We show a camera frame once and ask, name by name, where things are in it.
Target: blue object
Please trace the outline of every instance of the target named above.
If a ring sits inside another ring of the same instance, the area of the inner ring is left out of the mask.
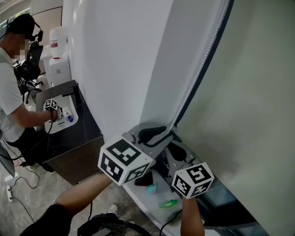
[[[72,118],[72,116],[68,116],[68,119],[70,122],[73,122],[74,118]]]
[[[150,186],[147,186],[147,193],[150,195],[154,195],[158,191],[158,185],[159,183],[157,182],[156,184],[152,184]]]

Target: forearm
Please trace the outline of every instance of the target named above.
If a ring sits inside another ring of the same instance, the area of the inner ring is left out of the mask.
[[[196,198],[183,197],[181,236],[204,236],[205,230],[201,220]]]
[[[63,206],[71,216],[74,216],[86,208],[111,183],[112,180],[105,174],[95,175],[63,192],[55,204]]]
[[[23,119],[22,126],[24,128],[37,127],[43,125],[48,120],[51,120],[51,112],[28,112],[27,116]]]

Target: hand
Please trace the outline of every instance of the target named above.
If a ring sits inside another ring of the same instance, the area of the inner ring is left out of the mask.
[[[58,119],[58,112],[57,112],[57,110],[53,110],[52,111],[52,115],[53,115],[52,122],[57,121],[57,119]]]

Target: white wall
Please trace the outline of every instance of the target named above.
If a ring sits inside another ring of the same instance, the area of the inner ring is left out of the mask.
[[[177,128],[272,236],[295,233],[294,13],[294,1],[235,1]]]
[[[40,12],[33,15],[34,20],[40,25],[41,29],[44,31],[43,40],[40,45],[48,45],[50,43],[49,33],[50,30],[56,27],[61,26],[61,16],[62,16],[62,7],[54,8],[45,12]],[[39,28],[35,26],[34,35],[39,32]]]
[[[63,5],[63,0],[31,0],[31,15]]]
[[[139,124],[172,0],[65,0],[72,78],[106,140]]]
[[[220,16],[224,1],[174,0],[141,122],[168,124],[179,109]]]

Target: white cable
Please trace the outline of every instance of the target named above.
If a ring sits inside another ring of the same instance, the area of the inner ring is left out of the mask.
[[[216,39],[217,33],[219,31],[219,28],[220,28],[220,26],[222,24],[222,21],[224,19],[224,16],[225,16],[226,10],[228,8],[229,2],[230,2],[230,0],[224,0],[224,2],[223,2],[222,10],[220,12],[220,15],[219,15],[219,18],[218,18],[218,21],[217,21],[215,30],[214,30],[214,32],[213,32],[213,34],[211,36],[210,42],[209,42],[209,44],[208,44],[208,46],[206,48],[206,53],[204,55],[204,58],[203,58],[202,62],[200,63],[199,69],[198,69],[197,73],[195,74],[195,77],[193,79],[193,82],[190,85],[190,87],[188,89],[188,92],[187,92],[186,96],[184,97],[184,100],[183,100],[180,108],[178,109],[178,112],[176,113],[176,115],[175,115],[175,117],[174,117],[174,119],[173,119],[173,121],[172,121],[172,123],[171,123],[171,125],[170,125],[167,133],[169,133],[171,131],[171,129],[173,128],[173,125],[175,124],[175,122],[176,122],[176,120],[177,120],[180,112],[182,111],[182,109],[183,109],[186,101],[188,100],[189,95],[190,95],[191,91],[193,90],[194,85],[195,85],[195,83],[196,83],[196,81],[197,81],[197,79],[198,79],[198,77],[200,75],[200,72],[203,69],[204,63],[206,62],[206,60],[208,58],[208,55],[209,55],[209,53],[210,53],[210,51],[212,49],[213,43],[215,42],[215,39]]]

